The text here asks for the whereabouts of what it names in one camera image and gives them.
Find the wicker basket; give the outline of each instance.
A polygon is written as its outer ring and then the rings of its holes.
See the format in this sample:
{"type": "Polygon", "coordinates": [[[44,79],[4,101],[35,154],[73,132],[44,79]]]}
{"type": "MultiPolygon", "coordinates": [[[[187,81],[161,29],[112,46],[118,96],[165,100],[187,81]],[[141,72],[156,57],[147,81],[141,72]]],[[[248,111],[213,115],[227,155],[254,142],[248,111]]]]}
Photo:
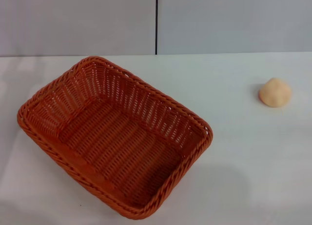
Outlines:
{"type": "Polygon", "coordinates": [[[196,114],[95,56],[38,91],[18,123],[79,184],[130,219],[153,214],[213,138],[196,114]]]}

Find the orange wicker basket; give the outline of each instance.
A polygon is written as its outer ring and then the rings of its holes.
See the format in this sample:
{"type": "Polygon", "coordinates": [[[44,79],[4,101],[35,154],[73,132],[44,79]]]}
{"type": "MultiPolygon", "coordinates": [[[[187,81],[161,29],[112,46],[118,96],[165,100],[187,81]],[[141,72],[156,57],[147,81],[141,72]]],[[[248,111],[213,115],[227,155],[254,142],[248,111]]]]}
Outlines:
{"type": "Polygon", "coordinates": [[[79,184],[130,219],[153,214],[213,138],[196,114],[96,56],[39,90],[18,123],[79,184]]]}

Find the basket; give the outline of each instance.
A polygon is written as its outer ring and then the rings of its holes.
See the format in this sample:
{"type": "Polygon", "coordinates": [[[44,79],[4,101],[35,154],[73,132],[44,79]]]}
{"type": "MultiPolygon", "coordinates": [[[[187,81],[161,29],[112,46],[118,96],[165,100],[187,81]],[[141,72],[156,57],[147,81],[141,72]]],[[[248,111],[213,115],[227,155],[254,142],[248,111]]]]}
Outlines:
{"type": "Polygon", "coordinates": [[[39,90],[18,123],[85,189],[129,219],[153,214],[213,133],[130,72],[87,57],[39,90]]]}

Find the rectangular basket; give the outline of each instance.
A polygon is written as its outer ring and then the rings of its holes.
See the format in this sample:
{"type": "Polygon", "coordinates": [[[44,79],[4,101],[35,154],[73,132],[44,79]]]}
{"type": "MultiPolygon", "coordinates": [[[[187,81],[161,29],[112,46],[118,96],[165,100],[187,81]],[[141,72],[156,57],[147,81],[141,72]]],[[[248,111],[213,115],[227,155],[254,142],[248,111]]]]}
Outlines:
{"type": "Polygon", "coordinates": [[[96,56],[39,90],[18,123],[79,184],[130,219],[153,214],[213,138],[196,114],[96,56]]]}

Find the basket bottom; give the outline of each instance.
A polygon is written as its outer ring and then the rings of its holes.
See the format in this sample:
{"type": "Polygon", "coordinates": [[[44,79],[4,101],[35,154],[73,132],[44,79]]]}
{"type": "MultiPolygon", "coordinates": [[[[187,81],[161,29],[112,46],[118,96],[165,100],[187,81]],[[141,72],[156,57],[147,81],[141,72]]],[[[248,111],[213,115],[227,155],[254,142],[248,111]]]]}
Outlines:
{"type": "Polygon", "coordinates": [[[104,100],[86,106],[59,139],[113,185],[114,196],[136,208],[150,201],[181,161],[172,146],[104,100]]]}

